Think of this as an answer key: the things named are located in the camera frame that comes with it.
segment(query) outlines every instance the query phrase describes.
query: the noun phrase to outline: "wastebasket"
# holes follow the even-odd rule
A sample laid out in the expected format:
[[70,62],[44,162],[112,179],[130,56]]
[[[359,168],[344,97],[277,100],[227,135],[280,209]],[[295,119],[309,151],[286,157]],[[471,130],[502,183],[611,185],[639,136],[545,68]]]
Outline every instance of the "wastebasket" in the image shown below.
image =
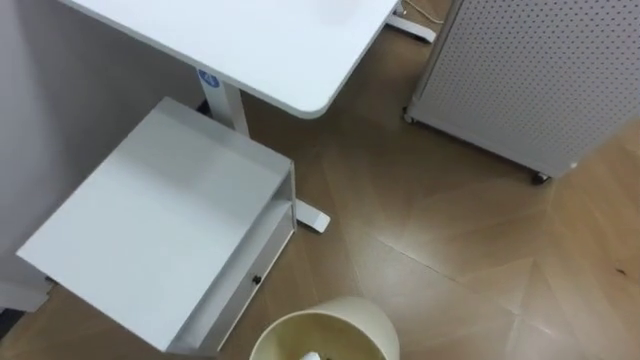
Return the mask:
[[298,360],[309,354],[322,360],[399,360],[400,344],[382,310],[345,297],[279,319],[260,336],[250,360]]

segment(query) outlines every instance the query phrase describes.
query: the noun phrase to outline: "rounded desk corner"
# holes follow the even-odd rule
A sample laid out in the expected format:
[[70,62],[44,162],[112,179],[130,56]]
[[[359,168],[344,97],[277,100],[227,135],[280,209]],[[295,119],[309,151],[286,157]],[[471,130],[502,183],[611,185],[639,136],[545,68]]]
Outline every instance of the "rounded desk corner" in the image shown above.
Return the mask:
[[317,104],[307,103],[303,106],[291,106],[289,112],[301,120],[315,120],[327,112],[332,102],[333,99],[328,99]]

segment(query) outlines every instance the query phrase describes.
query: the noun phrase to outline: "parquet floor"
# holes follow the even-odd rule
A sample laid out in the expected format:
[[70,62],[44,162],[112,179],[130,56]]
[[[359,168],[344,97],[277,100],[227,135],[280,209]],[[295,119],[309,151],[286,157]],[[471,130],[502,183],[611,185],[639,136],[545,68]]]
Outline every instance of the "parquet floor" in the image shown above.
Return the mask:
[[[247,359],[271,321],[342,295],[388,313],[405,360],[640,359],[640,122],[531,187],[518,166],[400,120],[428,52],[384,31],[316,121],[245,98],[253,137],[296,161],[298,194],[333,221],[294,236],[223,359]],[[57,288],[0,358],[179,357]]]

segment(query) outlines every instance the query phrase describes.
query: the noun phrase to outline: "white desk leg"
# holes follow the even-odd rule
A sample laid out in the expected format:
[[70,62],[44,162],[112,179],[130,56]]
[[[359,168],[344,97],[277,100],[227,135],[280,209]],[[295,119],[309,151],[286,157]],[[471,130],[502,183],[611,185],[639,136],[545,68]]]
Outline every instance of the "white desk leg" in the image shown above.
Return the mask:
[[433,43],[436,39],[436,33],[426,26],[416,24],[412,21],[402,18],[405,14],[402,2],[398,2],[396,8],[393,10],[393,14],[389,15],[387,19],[387,25],[393,26],[396,29],[402,30],[408,34],[415,36],[416,38]]
[[[250,137],[240,90],[233,85],[219,81],[218,78],[204,70],[198,69],[198,77],[213,118]],[[296,218],[319,233],[323,233],[331,221],[328,215],[301,200],[296,200]]]

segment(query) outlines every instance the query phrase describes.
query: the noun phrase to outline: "perforated panel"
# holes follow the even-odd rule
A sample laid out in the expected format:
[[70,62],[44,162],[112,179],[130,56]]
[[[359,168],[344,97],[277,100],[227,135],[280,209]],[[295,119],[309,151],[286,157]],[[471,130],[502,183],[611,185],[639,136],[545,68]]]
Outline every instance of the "perforated panel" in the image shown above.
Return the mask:
[[639,3],[463,1],[414,116],[568,168],[638,113]]

